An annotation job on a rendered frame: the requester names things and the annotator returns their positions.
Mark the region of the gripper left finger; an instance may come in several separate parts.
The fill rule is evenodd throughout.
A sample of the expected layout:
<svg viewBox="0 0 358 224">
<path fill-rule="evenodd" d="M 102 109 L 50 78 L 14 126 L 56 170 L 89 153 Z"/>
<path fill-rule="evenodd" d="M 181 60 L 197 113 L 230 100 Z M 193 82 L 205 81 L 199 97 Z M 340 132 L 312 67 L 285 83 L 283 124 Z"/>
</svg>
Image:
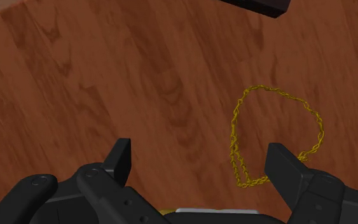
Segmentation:
<svg viewBox="0 0 358 224">
<path fill-rule="evenodd" d="M 59 182 L 51 174 L 21 179 L 0 201 L 0 224 L 170 224 L 126 185 L 131 141 L 121 138 L 103 163 L 81 166 Z"/>
</svg>

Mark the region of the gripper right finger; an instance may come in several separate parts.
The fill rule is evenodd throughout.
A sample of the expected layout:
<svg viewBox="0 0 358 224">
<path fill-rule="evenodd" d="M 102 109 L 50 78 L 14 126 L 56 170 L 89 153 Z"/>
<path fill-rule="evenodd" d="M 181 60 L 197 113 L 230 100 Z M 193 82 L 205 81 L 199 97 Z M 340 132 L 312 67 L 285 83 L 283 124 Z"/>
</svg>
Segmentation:
<svg viewBox="0 0 358 224">
<path fill-rule="evenodd" d="M 291 210 L 287 224 L 358 224 L 358 190 L 308 168 L 283 144 L 268 145 L 265 174 Z"/>
</svg>

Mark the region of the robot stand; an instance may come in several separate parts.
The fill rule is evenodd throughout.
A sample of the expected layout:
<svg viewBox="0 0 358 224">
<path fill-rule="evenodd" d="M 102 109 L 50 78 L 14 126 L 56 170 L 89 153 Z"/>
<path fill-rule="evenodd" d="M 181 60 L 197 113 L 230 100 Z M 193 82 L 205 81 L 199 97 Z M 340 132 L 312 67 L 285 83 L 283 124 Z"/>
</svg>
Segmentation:
<svg viewBox="0 0 358 224">
<path fill-rule="evenodd" d="M 270 18 L 278 18 L 287 12 L 291 0 L 220 0 L 243 9 L 265 15 Z"/>
</svg>

